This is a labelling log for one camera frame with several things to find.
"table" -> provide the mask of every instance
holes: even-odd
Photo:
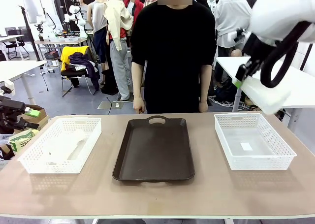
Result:
[[[130,119],[102,118],[102,134],[80,174],[28,174],[18,154],[0,172],[0,216],[55,219],[284,219],[315,216],[315,157],[275,116],[265,116],[297,153],[286,171],[231,171],[214,113],[165,114],[187,121],[195,177],[174,183],[122,183],[113,168]],[[38,138],[57,118],[39,132]]]
[[[22,54],[21,49],[20,49],[20,47],[19,47],[19,41],[17,40],[18,37],[22,37],[22,36],[24,36],[24,35],[23,35],[23,34],[18,34],[18,35],[9,35],[9,36],[5,36],[5,37],[0,37],[0,43],[6,42],[6,41],[10,41],[10,40],[13,40],[13,39],[14,39],[14,40],[15,40],[15,43],[16,43],[16,45],[17,45],[17,48],[18,48],[18,50],[19,50],[21,59],[22,59],[22,60],[27,60],[27,59],[29,59],[29,57],[27,57],[27,58],[24,58],[24,57],[23,57],[23,54]],[[5,59],[8,61],[9,58],[8,58],[8,56],[7,56],[7,54],[6,54],[6,50],[5,50],[5,48],[4,48],[3,45],[1,45],[1,49],[2,49],[2,51],[3,51],[3,54],[5,55]]]
[[[239,66],[245,64],[249,59],[250,57],[219,57],[217,61],[234,80]],[[282,64],[281,61],[275,64],[272,77],[276,75]],[[253,78],[260,79],[260,71],[254,74]],[[315,77],[291,66],[280,84],[291,90],[291,95],[284,103],[283,108],[293,108],[288,127],[294,131],[302,108],[315,107]],[[233,111],[238,110],[241,93],[242,90],[238,89]]]
[[[40,41],[40,40],[37,40],[35,41],[35,44],[38,45],[38,48],[39,48],[39,52],[40,52],[40,55],[41,55],[41,58],[43,60],[45,60],[44,58],[44,55],[41,51],[42,48],[45,48],[45,49],[49,49],[49,48],[53,48],[53,49],[59,49],[60,50],[60,54],[62,53],[62,48],[60,45],[77,45],[77,44],[81,44],[81,46],[83,46],[83,42],[87,41],[88,39],[87,38],[80,38],[78,41],[73,41],[73,42],[66,42],[64,39],[61,39],[61,40],[58,40],[58,41],[50,41],[49,39],[44,39],[44,41]]]
[[[40,62],[3,61],[3,62],[0,62],[0,82],[3,82],[5,80],[14,81],[21,78],[30,103],[36,104],[23,74],[29,70],[32,70],[46,63],[47,63],[46,61],[40,61]]]

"red jacket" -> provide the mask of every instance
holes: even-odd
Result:
[[[124,0],[124,4],[125,4],[125,7],[126,7],[126,8],[128,7],[129,2],[130,2],[130,0]],[[142,8],[143,8],[143,3],[142,3],[140,0],[135,0],[135,1],[134,1],[134,5],[135,5],[136,7],[135,7],[135,10],[134,10],[132,27],[134,26],[134,23],[136,22],[137,17],[138,17],[138,15],[139,15],[140,11],[141,11]]]

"white paper label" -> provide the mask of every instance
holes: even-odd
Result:
[[[241,143],[241,146],[244,151],[252,151],[252,147],[249,143]]]

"grey sweatpants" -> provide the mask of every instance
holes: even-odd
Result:
[[[120,43],[122,50],[118,51],[115,46],[115,42],[110,43],[110,58],[112,60],[113,71],[118,86],[121,100],[129,98],[129,88],[132,87],[131,70],[127,59],[127,42],[126,38],[121,38]]]

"white basket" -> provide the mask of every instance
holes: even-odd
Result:
[[[232,170],[287,170],[296,156],[259,113],[216,114],[215,120]]]
[[[77,129],[83,130],[86,138],[79,143],[68,160],[53,163],[43,159],[43,147],[47,140],[63,133],[75,132]],[[57,119],[39,138],[36,138],[36,141],[19,157],[19,161],[28,173],[80,173],[101,133],[101,118]]]

